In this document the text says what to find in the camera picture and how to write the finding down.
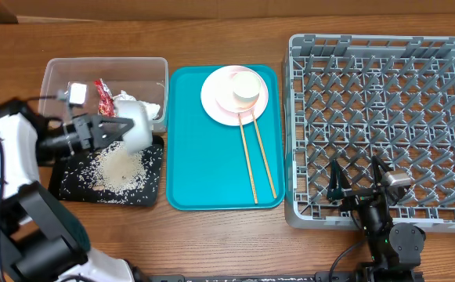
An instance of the clear plastic bin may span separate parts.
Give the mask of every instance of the clear plastic bin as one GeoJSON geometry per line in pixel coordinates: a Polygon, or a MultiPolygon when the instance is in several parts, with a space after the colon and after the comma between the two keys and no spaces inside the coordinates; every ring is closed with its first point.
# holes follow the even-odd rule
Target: clear plastic bin
{"type": "MultiPolygon", "coordinates": [[[[102,78],[113,96],[121,90],[137,100],[161,106],[153,120],[154,132],[166,132],[168,103],[168,62],[164,58],[59,58],[48,62],[42,81],[41,96],[56,96],[67,91],[69,82],[88,86],[85,104],[75,107],[77,114],[97,114],[99,94],[94,81],[102,78]]],[[[39,103],[39,113],[66,119],[63,102],[45,99],[39,103]]]]}

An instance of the chopstick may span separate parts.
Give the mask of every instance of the chopstick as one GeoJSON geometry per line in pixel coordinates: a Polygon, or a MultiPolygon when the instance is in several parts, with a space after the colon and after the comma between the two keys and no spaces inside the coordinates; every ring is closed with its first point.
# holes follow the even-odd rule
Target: chopstick
{"type": "Polygon", "coordinates": [[[269,184],[271,186],[271,190],[273,191],[273,197],[274,197],[274,199],[276,199],[277,195],[276,195],[276,190],[274,190],[273,177],[271,176],[271,170],[269,169],[269,163],[267,162],[267,158],[265,157],[264,144],[262,144],[262,137],[260,137],[260,131],[258,130],[257,118],[255,117],[253,110],[251,111],[251,116],[253,117],[253,123],[255,124],[255,131],[257,132],[258,144],[260,144],[260,151],[262,152],[262,156],[264,158],[265,170],[267,171],[267,176],[269,177],[269,184]]]}
{"type": "Polygon", "coordinates": [[[248,174],[250,175],[250,183],[251,183],[251,191],[253,192],[253,200],[255,201],[255,204],[258,204],[257,190],[255,190],[255,182],[253,181],[253,173],[251,172],[250,155],[248,154],[248,147],[246,146],[246,139],[244,138],[243,122],[241,121],[240,114],[237,114],[237,117],[240,120],[241,137],[243,138],[244,156],[246,157],[246,164],[248,166],[248,174]]]}

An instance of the gray dish rack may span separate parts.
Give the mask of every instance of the gray dish rack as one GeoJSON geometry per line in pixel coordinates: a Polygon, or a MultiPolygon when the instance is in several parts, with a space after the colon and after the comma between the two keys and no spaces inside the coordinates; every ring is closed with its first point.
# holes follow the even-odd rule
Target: gray dish rack
{"type": "Polygon", "coordinates": [[[355,229],[326,199],[330,160],[369,189],[377,155],[413,180],[395,223],[455,232],[455,38],[296,34],[283,71],[291,226],[355,229]]]}

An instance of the pink plate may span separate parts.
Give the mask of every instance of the pink plate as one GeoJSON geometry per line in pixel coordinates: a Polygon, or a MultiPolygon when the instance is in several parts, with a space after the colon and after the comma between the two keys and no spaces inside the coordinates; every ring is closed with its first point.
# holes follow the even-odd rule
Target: pink plate
{"type": "MultiPolygon", "coordinates": [[[[262,82],[262,87],[260,88],[260,93],[258,94],[258,100],[253,111],[255,113],[255,118],[258,118],[262,115],[267,103],[269,102],[269,91],[267,90],[267,85],[265,81],[258,75],[255,71],[243,67],[243,66],[227,66],[221,67],[218,70],[212,72],[204,81],[203,88],[201,89],[201,103],[206,113],[213,118],[215,121],[229,126],[239,126],[240,122],[237,117],[237,114],[231,113],[224,108],[220,107],[217,103],[216,96],[219,92],[232,91],[230,87],[225,87],[235,74],[240,71],[250,71],[253,74],[256,74],[257,77],[262,82]]],[[[253,121],[251,116],[251,110],[240,113],[241,121],[243,125],[249,124],[253,121]]]]}

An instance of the teal tray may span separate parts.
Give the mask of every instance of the teal tray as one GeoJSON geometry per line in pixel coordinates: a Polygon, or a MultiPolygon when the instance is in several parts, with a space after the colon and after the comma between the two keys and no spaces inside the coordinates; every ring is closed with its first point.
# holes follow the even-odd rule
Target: teal tray
{"type": "Polygon", "coordinates": [[[200,101],[201,87],[221,66],[184,67],[173,75],[168,99],[166,197],[179,210],[274,208],[284,196],[283,133],[277,76],[263,65],[256,71],[269,90],[269,103],[257,119],[277,199],[274,199],[253,123],[244,126],[257,190],[254,203],[239,126],[219,124],[200,101]]]}

